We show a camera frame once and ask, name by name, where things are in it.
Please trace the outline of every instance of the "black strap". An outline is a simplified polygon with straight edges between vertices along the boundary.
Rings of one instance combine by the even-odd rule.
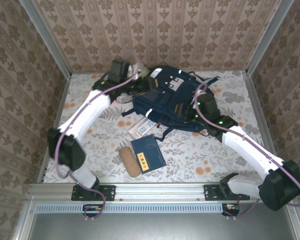
[[[155,137],[155,139],[159,140],[160,142],[163,142],[165,140],[165,137],[173,130],[174,128],[169,127],[167,130],[165,130],[162,134],[162,137]]]
[[[125,116],[127,116],[127,115],[129,115],[129,114],[132,114],[134,111],[135,111],[135,109],[134,109],[134,108],[131,108],[130,110],[121,113],[121,116],[122,116],[122,117],[125,117]]]
[[[214,77],[212,80],[207,82],[207,85],[210,86],[211,84],[215,83],[216,81],[218,81],[218,78],[220,78],[220,77],[219,76]]]

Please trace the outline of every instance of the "wall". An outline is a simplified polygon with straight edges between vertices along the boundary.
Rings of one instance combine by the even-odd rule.
[[[37,181],[65,79],[18,0],[0,0],[0,240]]]
[[[245,69],[279,0],[35,0],[73,72],[134,49],[148,66]]]
[[[300,0],[252,75],[277,154],[300,166]]]

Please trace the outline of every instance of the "gray metal surface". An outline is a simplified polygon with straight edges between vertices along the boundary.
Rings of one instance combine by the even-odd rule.
[[[30,240],[294,240],[286,209],[263,204],[245,217],[221,214],[36,214]]]

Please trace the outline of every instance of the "black mounting bracket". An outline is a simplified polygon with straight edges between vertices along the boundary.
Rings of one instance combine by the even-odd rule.
[[[116,196],[116,186],[115,185],[98,185],[98,191],[101,192],[106,201],[114,201]],[[94,192],[83,189],[82,187],[75,185],[72,189],[71,195],[72,201],[102,201],[102,197]]]
[[[224,195],[220,189],[220,184],[207,184],[203,186],[205,201],[247,201],[250,200],[248,195],[228,194]]]

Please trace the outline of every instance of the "small sticker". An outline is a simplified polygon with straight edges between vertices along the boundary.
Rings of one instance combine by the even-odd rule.
[[[162,71],[162,68],[156,68],[155,70],[153,70],[153,72],[150,74],[150,77],[152,77],[153,79]]]
[[[148,166],[148,163],[147,163],[144,153],[143,152],[138,153],[137,156],[138,156],[142,171],[149,170],[149,166]]]

